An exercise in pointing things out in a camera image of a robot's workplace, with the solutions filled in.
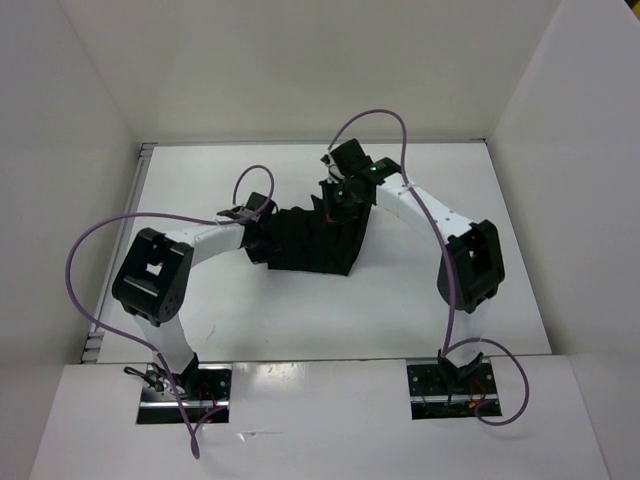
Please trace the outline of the black pleated skirt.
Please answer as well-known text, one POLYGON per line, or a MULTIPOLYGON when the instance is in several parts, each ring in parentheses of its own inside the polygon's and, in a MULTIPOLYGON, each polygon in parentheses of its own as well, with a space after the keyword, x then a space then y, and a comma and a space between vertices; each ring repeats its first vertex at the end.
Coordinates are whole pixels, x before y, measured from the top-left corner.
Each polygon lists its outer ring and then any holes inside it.
POLYGON ((270 270, 347 276, 356 262, 368 220, 328 220, 322 200, 312 198, 313 208, 281 209, 277 206, 259 222, 268 225, 279 251, 265 263, 270 270))

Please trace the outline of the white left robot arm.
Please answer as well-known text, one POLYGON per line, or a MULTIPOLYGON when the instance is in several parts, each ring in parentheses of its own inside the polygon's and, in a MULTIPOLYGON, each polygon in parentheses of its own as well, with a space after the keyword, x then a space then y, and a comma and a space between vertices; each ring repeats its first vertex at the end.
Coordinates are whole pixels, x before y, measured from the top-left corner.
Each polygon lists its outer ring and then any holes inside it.
POLYGON ((163 386, 176 399, 192 397, 199 387, 197 355, 179 317, 193 267, 213 257, 244 249, 250 260, 264 263, 277 250, 266 227, 223 221, 162 233, 138 232, 112 285, 112 296, 131 315, 167 371, 163 386))

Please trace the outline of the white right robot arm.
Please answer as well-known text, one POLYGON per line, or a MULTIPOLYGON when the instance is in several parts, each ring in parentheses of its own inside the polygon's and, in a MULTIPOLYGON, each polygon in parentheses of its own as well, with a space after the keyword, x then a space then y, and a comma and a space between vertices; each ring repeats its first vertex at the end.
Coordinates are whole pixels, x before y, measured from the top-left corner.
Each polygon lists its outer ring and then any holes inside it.
POLYGON ((497 227, 462 216, 401 173, 383 174, 380 167, 320 182, 330 212, 351 213, 371 203, 399 218, 423 237, 433 236, 441 249, 436 286, 449 308, 438 380, 450 393, 473 381, 471 364, 481 354, 483 304, 505 279, 497 227))

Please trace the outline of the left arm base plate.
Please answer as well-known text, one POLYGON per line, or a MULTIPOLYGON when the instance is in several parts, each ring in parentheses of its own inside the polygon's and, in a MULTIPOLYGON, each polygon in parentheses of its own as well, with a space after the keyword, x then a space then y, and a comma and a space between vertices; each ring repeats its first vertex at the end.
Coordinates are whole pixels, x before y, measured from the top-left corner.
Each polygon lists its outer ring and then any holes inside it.
MULTIPOLYGON (((127 366, 123 371, 142 380, 138 425, 183 421, 171 384, 156 364, 148 364, 142 371, 127 366)), ((176 377, 177 392, 192 424, 229 422, 232 373, 230 364, 200 364, 194 379, 187 381, 176 377)))

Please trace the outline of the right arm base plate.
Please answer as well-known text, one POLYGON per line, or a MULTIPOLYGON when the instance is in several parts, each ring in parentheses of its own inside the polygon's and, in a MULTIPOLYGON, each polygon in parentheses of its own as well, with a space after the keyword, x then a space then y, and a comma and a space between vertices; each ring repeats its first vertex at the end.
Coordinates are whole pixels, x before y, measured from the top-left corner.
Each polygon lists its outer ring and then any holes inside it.
POLYGON ((413 420, 474 417, 475 408, 486 417, 502 415, 492 364, 483 359, 465 379, 445 379, 436 359, 406 363, 409 401, 413 420))

